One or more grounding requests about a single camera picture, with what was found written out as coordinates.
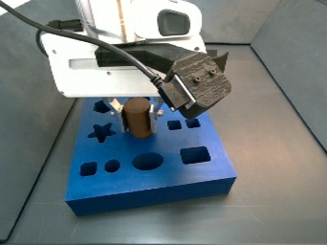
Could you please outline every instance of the blue shape sorter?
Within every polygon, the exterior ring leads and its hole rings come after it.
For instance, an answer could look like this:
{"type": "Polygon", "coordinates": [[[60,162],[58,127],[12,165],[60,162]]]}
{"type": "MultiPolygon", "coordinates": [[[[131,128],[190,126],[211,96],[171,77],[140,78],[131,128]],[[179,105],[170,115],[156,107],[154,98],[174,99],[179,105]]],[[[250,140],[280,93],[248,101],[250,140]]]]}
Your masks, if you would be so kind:
{"type": "Polygon", "coordinates": [[[158,119],[146,139],[122,133],[99,99],[86,99],[66,201],[76,215],[227,194],[236,172],[208,115],[158,119]]]}

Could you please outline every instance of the metal surface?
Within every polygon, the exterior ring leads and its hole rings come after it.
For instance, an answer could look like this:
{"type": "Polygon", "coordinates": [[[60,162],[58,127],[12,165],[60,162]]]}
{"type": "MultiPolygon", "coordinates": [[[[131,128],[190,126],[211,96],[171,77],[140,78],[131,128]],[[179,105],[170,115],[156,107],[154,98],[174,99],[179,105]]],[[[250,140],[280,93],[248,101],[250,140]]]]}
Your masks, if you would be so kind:
{"type": "Polygon", "coordinates": [[[79,103],[8,244],[327,243],[326,153],[251,47],[208,49],[230,51],[232,93],[210,110],[239,173],[230,195],[76,217],[63,196],[79,103]]]}
{"type": "MultiPolygon", "coordinates": [[[[32,0],[18,10],[42,23],[76,17],[75,1],[32,0]]],[[[15,225],[74,103],[55,88],[35,33],[8,13],[0,16],[0,242],[15,225]]]]}
{"type": "Polygon", "coordinates": [[[327,150],[327,5],[282,1],[252,42],[264,65],[327,150]]]}

